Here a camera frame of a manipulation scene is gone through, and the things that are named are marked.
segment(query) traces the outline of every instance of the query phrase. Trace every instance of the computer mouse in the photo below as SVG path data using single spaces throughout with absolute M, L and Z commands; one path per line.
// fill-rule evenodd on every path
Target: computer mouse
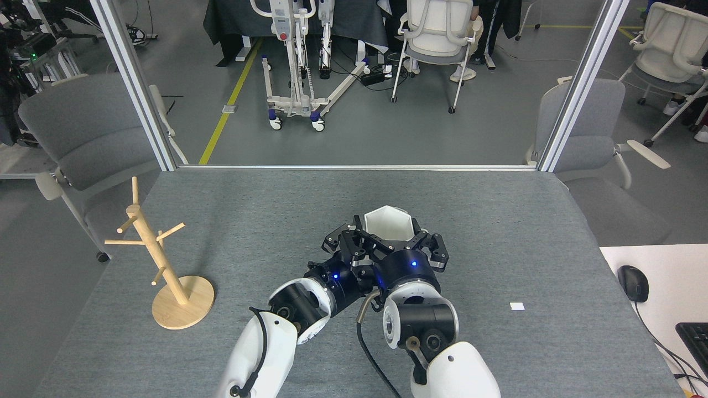
M 617 278 L 631 301 L 645 302 L 649 298 L 649 281 L 639 268 L 621 266 L 617 270 Z

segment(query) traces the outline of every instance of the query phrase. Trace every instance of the keyboard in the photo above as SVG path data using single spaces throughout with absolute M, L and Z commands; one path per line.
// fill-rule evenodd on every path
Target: keyboard
M 676 325 L 676 331 L 703 373 L 708 375 L 708 323 L 682 322 Z

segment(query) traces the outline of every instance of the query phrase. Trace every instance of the table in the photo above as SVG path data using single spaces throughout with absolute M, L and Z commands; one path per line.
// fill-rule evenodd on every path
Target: table
M 647 327 L 666 348 L 687 360 L 701 372 L 693 356 L 676 333 L 679 322 L 708 322 L 708 244 L 619 246 L 600 249 L 613 272 L 624 265 L 639 268 L 649 281 L 649 299 L 637 305 Z M 681 373 L 666 358 L 673 372 Z M 685 390 L 688 384 L 681 382 Z M 703 395 L 708 389 L 694 383 Z
M 144 211 L 154 229 L 186 223 L 168 238 L 167 255 L 177 274 L 213 283 L 212 311 L 189 329 L 162 329 L 150 311 L 154 265 L 143 248 L 122 246 L 35 396 L 211 396 L 251 318 L 247 307 L 264 307 L 307 261 L 327 259 L 326 234 L 386 204 L 442 234 L 450 254 L 438 274 L 442 294 L 502 397 L 683 397 L 553 174 L 278 169 L 162 173 Z M 357 310 L 298 346 L 282 396 L 389 396 L 358 346 Z M 386 346 L 380 315 L 370 313 L 362 331 L 410 397 L 410 360 Z
M 268 0 L 256 0 L 262 10 L 270 10 Z M 249 0 L 210 0 L 204 16 L 204 29 L 212 44 L 221 42 L 224 60 L 230 60 L 237 49 L 231 43 L 234 35 L 244 37 L 273 37 L 270 25 L 273 20 L 256 14 L 251 8 Z M 309 34 L 322 33 L 320 20 L 315 16 L 309 19 Z M 378 48 L 387 47 L 386 33 L 384 31 L 383 15 L 381 8 L 375 0 L 346 0 L 338 1 L 334 8 L 334 25 L 332 34 L 345 38 L 352 38 L 369 43 Z M 245 59 L 250 47 L 239 57 Z

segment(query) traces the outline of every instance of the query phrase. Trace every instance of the chair wheel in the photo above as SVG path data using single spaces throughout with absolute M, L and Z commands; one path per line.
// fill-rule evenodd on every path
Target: chair wheel
M 99 263 L 105 263 L 106 261 L 110 260 L 110 257 L 108 257 L 106 253 L 99 251 L 98 253 L 96 253 L 96 260 L 98 260 Z

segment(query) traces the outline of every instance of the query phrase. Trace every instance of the patient lift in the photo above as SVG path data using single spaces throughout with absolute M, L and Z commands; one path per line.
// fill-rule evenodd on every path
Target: patient lift
M 270 79 L 270 65 L 268 58 L 263 56 L 265 100 L 268 103 L 270 126 L 274 130 L 280 130 L 282 120 L 278 117 L 277 112 L 282 112 L 288 118 L 292 116 L 307 117 L 315 130 L 322 131 L 324 130 L 324 119 L 322 118 L 324 114 L 329 112 L 332 105 L 359 75 L 369 72 L 366 62 L 359 62 L 329 97 L 317 98 L 312 86 L 312 73 L 307 64 L 307 46 L 305 45 L 305 36 L 308 32 L 307 20 L 317 10 L 315 0 L 310 0 L 310 11 L 303 6 L 302 0 L 269 0 L 269 2 L 270 12 L 259 9 L 255 0 L 251 0 L 251 7 L 258 15 L 273 19 L 271 32 L 283 42 L 290 66 L 290 97 L 274 96 Z M 331 71 L 329 62 L 331 60 L 331 22 L 334 0 L 320 0 L 319 3 L 319 17 L 324 28 L 320 74 L 322 79 L 326 79 Z M 304 92 L 305 79 L 307 79 L 309 94 Z

